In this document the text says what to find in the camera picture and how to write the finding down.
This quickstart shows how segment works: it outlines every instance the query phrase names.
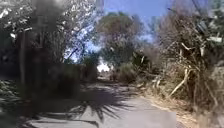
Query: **shrub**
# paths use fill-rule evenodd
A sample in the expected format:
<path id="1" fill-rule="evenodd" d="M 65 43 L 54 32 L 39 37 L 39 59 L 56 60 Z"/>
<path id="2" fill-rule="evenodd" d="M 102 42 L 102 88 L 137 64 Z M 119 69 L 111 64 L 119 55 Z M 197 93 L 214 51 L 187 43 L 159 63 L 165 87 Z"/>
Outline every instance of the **shrub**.
<path id="1" fill-rule="evenodd" d="M 121 82 L 131 83 L 136 80 L 137 72 L 132 64 L 122 64 L 119 68 L 117 79 Z"/>

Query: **paved road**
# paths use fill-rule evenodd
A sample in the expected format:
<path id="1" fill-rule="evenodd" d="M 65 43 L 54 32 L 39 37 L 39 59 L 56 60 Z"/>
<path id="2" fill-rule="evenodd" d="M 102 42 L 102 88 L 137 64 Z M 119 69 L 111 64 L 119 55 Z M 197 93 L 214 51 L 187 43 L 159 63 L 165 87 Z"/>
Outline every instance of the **paved road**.
<path id="1" fill-rule="evenodd" d="M 50 103 L 52 108 L 65 107 L 69 102 L 73 108 L 67 107 L 70 113 L 64 115 L 52 110 L 48 116 L 31 121 L 31 124 L 38 128 L 177 128 L 175 113 L 160 110 L 143 98 L 130 97 L 125 90 L 120 87 L 97 87 L 80 96 L 81 105 L 72 104 L 71 100 Z"/>

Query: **vegetation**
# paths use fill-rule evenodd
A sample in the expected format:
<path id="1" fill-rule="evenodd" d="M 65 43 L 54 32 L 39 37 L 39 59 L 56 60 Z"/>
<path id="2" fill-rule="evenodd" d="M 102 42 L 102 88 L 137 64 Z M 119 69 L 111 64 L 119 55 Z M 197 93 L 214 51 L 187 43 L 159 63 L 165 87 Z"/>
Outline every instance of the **vegetation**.
<path id="1" fill-rule="evenodd" d="M 95 1 L 0 3 L 4 102 L 38 107 L 44 98 L 76 96 L 81 83 L 97 80 L 102 57 L 113 69 L 112 80 L 152 85 L 192 108 L 223 107 L 222 0 L 204 5 L 174 0 L 165 15 L 149 23 L 151 42 L 141 38 L 146 30 L 138 16 L 112 12 L 97 20 Z M 100 51 L 87 52 L 88 41 Z"/>

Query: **tree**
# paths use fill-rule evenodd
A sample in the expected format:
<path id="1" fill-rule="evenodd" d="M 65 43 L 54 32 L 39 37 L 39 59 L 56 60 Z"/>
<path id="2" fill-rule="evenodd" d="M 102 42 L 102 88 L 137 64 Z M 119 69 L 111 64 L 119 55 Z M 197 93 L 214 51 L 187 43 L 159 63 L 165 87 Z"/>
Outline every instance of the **tree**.
<path id="1" fill-rule="evenodd" d="M 0 28 L 5 34 L 0 38 L 7 47 L 1 52 L 9 52 L 1 57 L 20 65 L 24 97 L 48 88 L 51 68 L 60 68 L 68 49 L 82 50 L 83 42 L 76 40 L 95 15 L 94 6 L 94 0 L 11 0 L 2 4 Z"/>
<path id="2" fill-rule="evenodd" d="M 137 16 L 130 17 L 119 12 L 102 17 L 96 25 L 98 38 L 95 43 L 103 47 L 103 59 L 114 67 L 130 61 L 142 28 L 143 24 Z"/>
<path id="3" fill-rule="evenodd" d="M 192 105 L 201 108 L 216 107 L 218 97 L 215 96 L 214 88 L 217 86 L 211 86 L 208 73 L 217 62 L 214 54 L 217 43 L 211 40 L 212 31 L 215 30 L 210 26 L 213 18 L 208 13 L 202 13 L 194 0 L 191 1 L 191 7 L 195 7 L 193 10 L 181 2 L 174 1 L 168 13 L 153 25 L 156 42 L 166 55 L 167 63 L 175 63 L 183 68 L 183 78 L 172 88 L 169 96 L 182 90 L 179 94 L 186 92 Z"/>

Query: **bush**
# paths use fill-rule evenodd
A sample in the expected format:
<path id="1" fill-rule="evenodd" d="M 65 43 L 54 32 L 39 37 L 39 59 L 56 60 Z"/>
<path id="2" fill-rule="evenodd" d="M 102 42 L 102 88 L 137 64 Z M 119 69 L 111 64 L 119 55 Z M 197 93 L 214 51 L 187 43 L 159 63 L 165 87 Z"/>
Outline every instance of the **bush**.
<path id="1" fill-rule="evenodd" d="M 99 63 L 99 54 L 90 52 L 87 53 L 81 60 L 82 65 L 82 81 L 84 82 L 94 82 L 98 77 L 97 66 Z"/>
<path id="2" fill-rule="evenodd" d="M 80 68 L 78 64 L 64 64 L 58 75 L 57 83 L 57 93 L 65 96 L 71 97 L 76 95 L 80 89 Z"/>
<path id="3" fill-rule="evenodd" d="M 136 80 L 137 72 L 132 64 L 127 63 L 121 65 L 117 75 L 117 79 L 120 82 L 131 83 Z"/>

